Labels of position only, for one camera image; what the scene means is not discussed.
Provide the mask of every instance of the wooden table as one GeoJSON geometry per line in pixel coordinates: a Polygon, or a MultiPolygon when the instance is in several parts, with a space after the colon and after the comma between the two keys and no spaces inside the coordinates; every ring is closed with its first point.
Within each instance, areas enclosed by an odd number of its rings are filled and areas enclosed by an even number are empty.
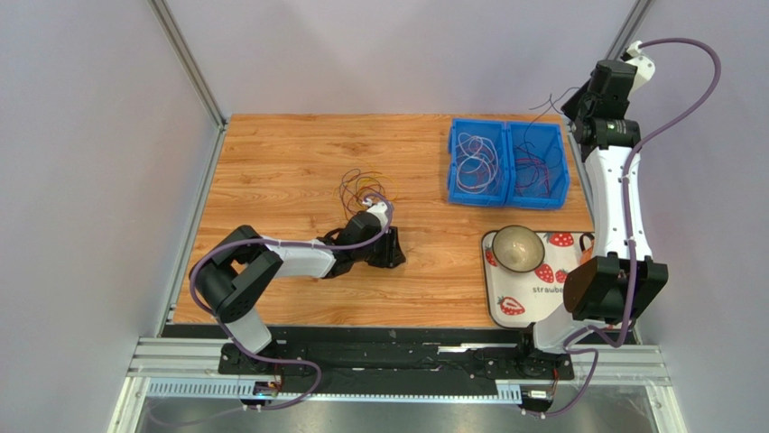
{"type": "MultiPolygon", "coordinates": [[[[347,220],[336,192],[340,179],[352,168],[371,164],[400,186],[393,224],[400,230],[407,263],[392,270],[358,263],[333,280],[275,280],[257,303],[264,322],[494,327],[486,306],[481,236],[512,224],[577,232],[591,231],[592,224],[570,150],[571,187],[561,210],[448,204],[447,134],[455,116],[233,116],[188,271],[243,224],[260,234],[293,240],[309,240],[343,227],[347,220]]],[[[561,123],[556,115],[541,121],[561,123]]],[[[213,322],[192,303],[186,280],[173,321],[213,322]]]]}

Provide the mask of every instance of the strawberry illustration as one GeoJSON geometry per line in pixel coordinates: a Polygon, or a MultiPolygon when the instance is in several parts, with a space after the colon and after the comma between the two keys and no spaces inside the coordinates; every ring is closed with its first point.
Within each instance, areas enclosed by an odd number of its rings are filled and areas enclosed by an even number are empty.
{"type": "Polygon", "coordinates": [[[552,275],[552,268],[549,264],[543,263],[542,266],[534,270],[534,273],[545,282],[553,282],[555,278],[552,275]]]}
{"type": "Polygon", "coordinates": [[[548,233],[545,235],[547,242],[555,246],[572,246],[574,245],[574,237],[571,233],[548,233]]]}
{"type": "Polygon", "coordinates": [[[496,266],[496,260],[494,259],[494,253],[491,252],[490,248],[486,249],[486,261],[488,264],[492,266],[496,266]]]}
{"type": "Polygon", "coordinates": [[[555,281],[557,282],[566,282],[566,276],[569,275],[568,272],[566,272],[565,269],[561,269],[558,272],[555,272],[555,281]]]}
{"type": "Polygon", "coordinates": [[[496,303],[499,304],[499,309],[501,309],[507,316],[518,316],[519,314],[526,312],[526,309],[520,302],[509,296],[505,296],[504,298],[500,296],[496,300],[496,303]]]}

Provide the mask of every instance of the gray wall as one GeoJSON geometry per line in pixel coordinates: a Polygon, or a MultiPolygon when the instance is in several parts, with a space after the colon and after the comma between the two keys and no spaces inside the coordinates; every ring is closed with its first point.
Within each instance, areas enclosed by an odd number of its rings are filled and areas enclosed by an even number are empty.
{"type": "Polygon", "coordinates": [[[633,0],[169,0],[233,113],[510,113],[588,78],[633,0]]]}
{"type": "Polygon", "coordinates": [[[107,428],[214,127],[145,1],[0,2],[0,431],[107,428]]]}
{"type": "MultiPolygon", "coordinates": [[[[639,35],[701,39],[724,63],[710,100],[642,151],[644,225],[671,280],[640,327],[662,346],[693,432],[766,431],[768,14],[765,0],[661,1],[639,35]]],[[[628,114],[647,133],[698,98],[712,73],[693,47],[648,53],[657,75],[628,114]]]]}

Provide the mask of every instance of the purple cable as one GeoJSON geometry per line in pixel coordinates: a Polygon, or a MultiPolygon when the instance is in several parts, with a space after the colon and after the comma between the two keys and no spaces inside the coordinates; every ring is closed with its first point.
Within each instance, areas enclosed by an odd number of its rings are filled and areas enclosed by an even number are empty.
{"type": "MultiPolygon", "coordinates": [[[[390,222],[393,220],[393,212],[394,207],[393,203],[387,200],[385,197],[381,196],[380,194],[377,194],[375,192],[372,192],[370,194],[367,194],[364,199],[366,198],[379,198],[385,206],[387,206],[387,211],[385,214],[387,215],[387,222],[384,224],[384,227],[382,227],[382,231],[377,233],[374,237],[371,239],[368,239],[367,241],[358,243],[358,244],[352,244],[352,245],[324,245],[324,244],[311,244],[309,242],[299,242],[299,241],[278,241],[274,239],[246,239],[243,241],[235,241],[229,244],[223,244],[220,245],[213,250],[211,250],[209,253],[204,255],[196,264],[194,267],[192,267],[192,272],[190,272],[190,295],[192,296],[192,300],[195,301],[195,304],[198,305],[201,309],[208,312],[209,314],[213,314],[213,311],[208,308],[203,302],[200,301],[198,298],[197,290],[195,289],[195,281],[198,278],[198,274],[200,273],[200,269],[203,267],[203,265],[211,260],[211,258],[223,251],[237,248],[239,246],[244,245],[255,245],[255,244],[264,244],[264,245],[273,245],[273,246],[298,246],[298,247],[305,247],[305,248],[315,248],[319,250],[329,250],[329,251],[345,251],[345,250],[354,250],[356,248],[361,248],[364,246],[367,246],[369,244],[372,244],[376,242],[380,237],[385,235],[387,231],[390,229],[390,222]]],[[[318,372],[315,375],[315,382],[312,384],[312,386],[305,392],[303,392],[299,397],[286,401],[285,403],[277,404],[274,406],[248,406],[249,409],[252,410],[279,410],[279,409],[286,409],[290,408],[291,406],[295,406],[299,403],[301,403],[305,397],[312,394],[317,388],[318,385],[320,385],[320,379],[322,377],[322,373],[320,371],[320,366],[313,363],[312,361],[307,360],[301,360],[301,359],[278,359],[278,358],[268,358],[266,356],[260,356],[257,354],[252,353],[248,349],[246,349],[242,343],[237,341],[237,339],[232,335],[231,332],[229,332],[229,329],[217,318],[217,323],[224,329],[225,334],[232,340],[232,342],[235,344],[235,346],[246,356],[248,356],[251,359],[254,359],[256,361],[262,362],[262,363],[270,363],[270,364],[284,364],[284,365],[306,365],[309,367],[312,367],[315,369],[316,372],[318,372]]],[[[167,428],[184,428],[189,426],[194,426],[196,424],[202,424],[204,422],[208,422],[212,419],[216,419],[219,417],[223,417],[225,415],[230,415],[233,413],[237,413],[239,411],[243,411],[243,407],[233,408],[229,410],[223,410],[219,413],[215,413],[209,417],[206,417],[204,419],[195,419],[193,421],[186,421],[186,422],[179,422],[179,423],[169,423],[165,421],[161,421],[154,417],[151,411],[146,411],[147,418],[149,418],[152,422],[155,424],[158,424],[163,427],[167,428]]]]}
{"type": "MultiPolygon", "coordinates": [[[[679,123],[681,120],[685,119],[690,114],[694,113],[697,108],[700,108],[700,106],[710,97],[710,94],[713,93],[713,90],[716,89],[716,86],[718,85],[718,81],[721,79],[721,59],[718,57],[717,53],[710,48],[706,43],[695,41],[693,39],[687,39],[687,38],[665,38],[665,39],[657,39],[654,41],[649,41],[642,43],[639,48],[646,48],[646,47],[652,47],[654,45],[661,45],[664,43],[684,43],[687,45],[694,45],[695,47],[698,47],[702,50],[704,50],[710,58],[713,60],[713,79],[710,81],[710,86],[707,90],[705,90],[705,93],[702,94],[700,99],[697,100],[694,104],[692,104],[686,111],[681,113],[680,115],[677,115],[675,118],[673,118],[670,122],[667,124],[664,124],[663,126],[657,128],[650,134],[646,135],[645,138],[643,138],[638,144],[635,145],[632,151],[628,153],[627,159],[625,160],[625,166],[622,169],[622,208],[625,213],[625,232],[629,234],[630,239],[627,240],[627,249],[630,253],[630,276],[627,283],[627,295],[625,297],[625,310],[623,311],[622,315],[622,330],[619,332],[619,337],[617,340],[612,340],[610,336],[608,336],[602,329],[598,327],[594,327],[592,325],[589,325],[587,327],[584,327],[580,329],[579,331],[574,332],[571,334],[564,342],[563,342],[563,348],[566,349],[566,353],[569,355],[581,355],[585,353],[593,353],[595,354],[595,357],[593,358],[593,364],[590,366],[590,371],[588,372],[588,376],[585,378],[585,382],[582,384],[582,387],[579,389],[579,392],[574,397],[574,400],[570,401],[569,404],[564,406],[563,408],[559,410],[555,410],[553,412],[545,414],[545,417],[556,417],[558,415],[562,415],[569,411],[571,408],[574,407],[574,405],[577,404],[579,399],[582,398],[582,396],[585,394],[585,391],[588,388],[588,384],[590,384],[590,380],[593,378],[593,373],[596,372],[596,367],[598,366],[598,350],[596,349],[569,349],[569,345],[577,340],[580,336],[583,334],[586,334],[588,331],[592,331],[596,333],[596,335],[600,336],[601,339],[603,339],[608,345],[611,345],[612,347],[620,347],[627,338],[627,332],[630,328],[630,314],[633,311],[633,299],[635,297],[635,279],[637,274],[637,265],[638,265],[638,258],[635,255],[635,239],[633,237],[633,219],[631,218],[631,204],[630,204],[630,178],[628,177],[628,173],[630,172],[630,165],[633,161],[633,158],[636,156],[636,154],[641,151],[641,148],[644,147],[645,144],[649,143],[654,137],[656,137],[659,134],[662,134],[663,132],[670,129],[675,124],[679,123]]],[[[541,417],[541,412],[532,412],[532,414],[536,417],[541,417]]]]}

